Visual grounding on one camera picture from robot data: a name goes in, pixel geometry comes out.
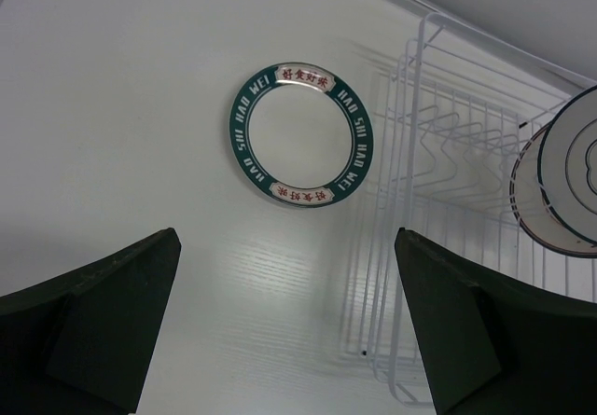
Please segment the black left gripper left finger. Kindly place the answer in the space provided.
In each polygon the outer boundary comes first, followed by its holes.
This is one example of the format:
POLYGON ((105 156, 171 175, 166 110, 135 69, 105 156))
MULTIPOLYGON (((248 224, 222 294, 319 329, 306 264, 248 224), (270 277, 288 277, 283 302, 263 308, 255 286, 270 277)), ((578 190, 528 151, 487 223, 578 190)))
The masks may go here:
POLYGON ((166 228, 3 296, 2 413, 135 413, 180 255, 166 228))

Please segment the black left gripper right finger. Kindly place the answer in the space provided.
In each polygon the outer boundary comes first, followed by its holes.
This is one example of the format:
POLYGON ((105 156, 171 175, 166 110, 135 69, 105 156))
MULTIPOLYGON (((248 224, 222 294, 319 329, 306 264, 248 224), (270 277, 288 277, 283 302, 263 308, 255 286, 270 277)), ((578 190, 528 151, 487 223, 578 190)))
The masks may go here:
POLYGON ((409 229, 397 267, 438 414, 593 414, 596 306, 409 229))

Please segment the orange sunburst plate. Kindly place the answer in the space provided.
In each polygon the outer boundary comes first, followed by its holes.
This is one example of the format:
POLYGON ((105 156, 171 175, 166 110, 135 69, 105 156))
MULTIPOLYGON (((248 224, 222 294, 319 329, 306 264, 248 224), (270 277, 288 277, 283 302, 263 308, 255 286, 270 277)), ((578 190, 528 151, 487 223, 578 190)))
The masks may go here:
POLYGON ((596 257, 596 245, 566 228, 551 213, 537 178, 538 153, 548 126, 537 131, 517 156, 509 180, 512 213, 523 231, 540 246, 565 256, 596 257))

